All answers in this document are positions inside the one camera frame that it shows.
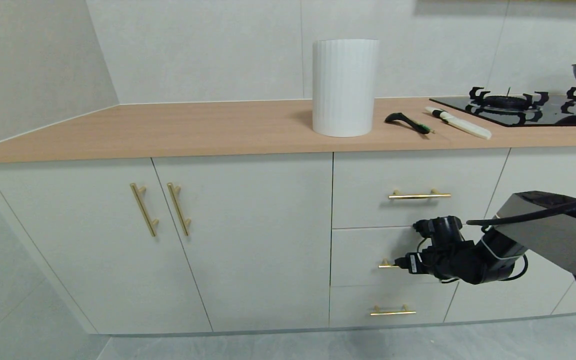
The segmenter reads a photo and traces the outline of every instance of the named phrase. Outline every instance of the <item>wooden countertop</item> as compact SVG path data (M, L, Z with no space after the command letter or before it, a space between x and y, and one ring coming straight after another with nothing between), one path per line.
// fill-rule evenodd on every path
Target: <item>wooden countertop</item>
M372 132L328 137L312 130L310 100L117 105L0 142L0 163L333 151L450 150L576 146L576 127L503 127L451 110L489 129L485 140L442 123L427 98L378 98ZM403 112L435 130L384 123Z

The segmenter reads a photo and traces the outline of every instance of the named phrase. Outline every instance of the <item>ribbed white vase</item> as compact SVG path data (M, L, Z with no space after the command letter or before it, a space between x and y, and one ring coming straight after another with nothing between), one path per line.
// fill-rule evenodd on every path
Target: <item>ribbed white vase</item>
M379 40L315 41L312 54L312 129L329 137L370 133Z

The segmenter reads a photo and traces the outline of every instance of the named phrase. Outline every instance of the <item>gas stove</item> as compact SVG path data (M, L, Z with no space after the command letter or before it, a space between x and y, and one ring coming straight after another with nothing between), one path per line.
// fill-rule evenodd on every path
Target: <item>gas stove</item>
M566 95L535 91L517 95L488 95L475 86L469 97L437 97L431 101L473 114L503 126L576 126L576 87Z

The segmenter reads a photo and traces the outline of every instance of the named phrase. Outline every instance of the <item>white knife handle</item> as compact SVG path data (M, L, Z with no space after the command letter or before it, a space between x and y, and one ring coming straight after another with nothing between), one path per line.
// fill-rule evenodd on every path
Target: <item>white knife handle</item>
M430 107L430 106L426 107L426 111L430 112L430 114L433 114L437 110L441 112L439 114L439 118L441 118L441 120L448 123L448 125L451 125L459 130L462 130L462 132L466 132L468 134L486 140L489 140L492 137L492 132L490 132L490 130L488 129L485 129L484 127L477 126L474 123L471 123L470 121L464 120L462 118L452 116L448 112L441 109L437 109L436 107Z

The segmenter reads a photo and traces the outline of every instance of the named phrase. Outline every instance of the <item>gold handle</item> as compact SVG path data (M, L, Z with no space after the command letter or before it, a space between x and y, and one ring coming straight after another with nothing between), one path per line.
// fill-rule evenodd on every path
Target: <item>gold handle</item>
M395 190L391 195L388 196L390 200L412 200L412 199L435 199L435 198L450 198L452 194L440 193L437 189L431 189L430 193L413 193L413 194L402 194L398 190Z
M411 314L416 314L416 311L412 311L409 310L408 306L406 304L404 304L403 306L403 311L382 311L379 306L375 305L374 306L374 312L370 313L371 317L382 317L384 315L411 315Z
M148 215L148 210L146 210L144 201L142 201L142 197L140 196L140 194L146 192L146 186L142 186L137 189L137 185L133 182L132 184L130 184L130 188L132 189L132 194L134 195L135 200L137 200L137 205L139 205L139 210L141 210L143 219L146 221L146 225L148 225L150 235L152 235L153 238L157 237L157 230L155 230L155 226L157 226L157 224L160 223L160 221L158 219L151 220L151 216Z
M390 269L390 268L399 268L399 267L395 264L390 264L390 262L388 262L388 259L386 258L384 258L381 264L379 264L379 269Z
M167 183L168 191L170 192L170 198L172 198L172 203L174 205L174 209L176 210L176 216L179 218L179 223L181 223L181 227L183 228L183 234L186 237L190 236L188 232L188 228L190 227L190 219L184 219L184 212L181 210L181 206L179 205L179 201L177 199L177 195L181 191L180 186L174 186L172 182Z

